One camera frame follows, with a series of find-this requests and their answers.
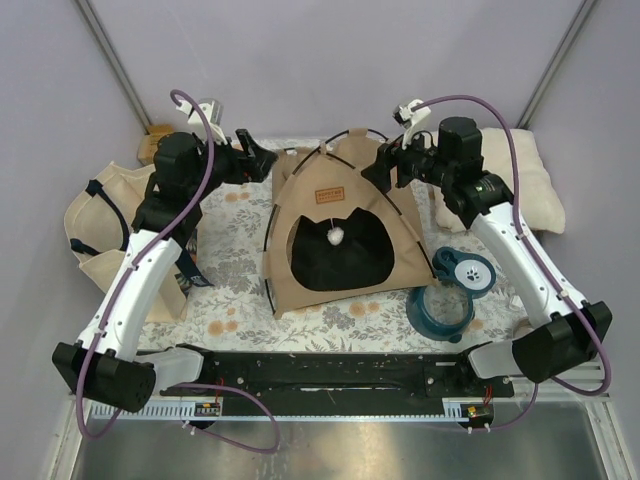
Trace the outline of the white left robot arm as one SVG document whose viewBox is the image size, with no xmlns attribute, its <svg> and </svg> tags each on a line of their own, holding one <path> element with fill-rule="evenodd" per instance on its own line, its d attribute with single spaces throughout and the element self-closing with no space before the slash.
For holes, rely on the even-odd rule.
<svg viewBox="0 0 640 480">
<path fill-rule="evenodd" d="M 186 247 L 202 217 L 201 201 L 222 184 L 261 183 L 277 156 L 248 130 L 203 141 L 193 133 L 163 137 L 142 202 L 125 229 L 124 259 L 86 329 L 59 343 L 52 362 L 81 406 L 86 399 L 135 413 L 150 397 L 184 384 L 196 395 L 216 386 L 217 372 L 195 347 L 140 355 L 138 342 L 156 295 L 174 267 L 196 286 L 207 285 Z"/>
</svg>

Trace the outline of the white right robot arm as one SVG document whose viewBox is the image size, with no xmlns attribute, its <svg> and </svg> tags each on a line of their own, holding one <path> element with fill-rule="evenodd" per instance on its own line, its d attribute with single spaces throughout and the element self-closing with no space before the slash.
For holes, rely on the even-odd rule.
<svg viewBox="0 0 640 480">
<path fill-rule="evenodd" d="M 396 116 L 402 137 L 379 147 L 375 162 L 362 172 L 381 192 L 419 180 L 438 187 L 446 206 L 489 249 L 520 296 L 532 329 L 509 341 L 467 351 L 468 363 L 455 371 L 455 383 L 475 396 L 491 378 L 523 376 L 539 384 L 594 358 L 611 381 L 602 341 L 612 321 L 604 302 L 589 302 L 550 260 L 520 210 L 519 171 L 511 185 L 483 167 L 482 134 L 474 120 L 449 117 L 437 140 L 425 142 L 423 119 Z"/>
</svg>

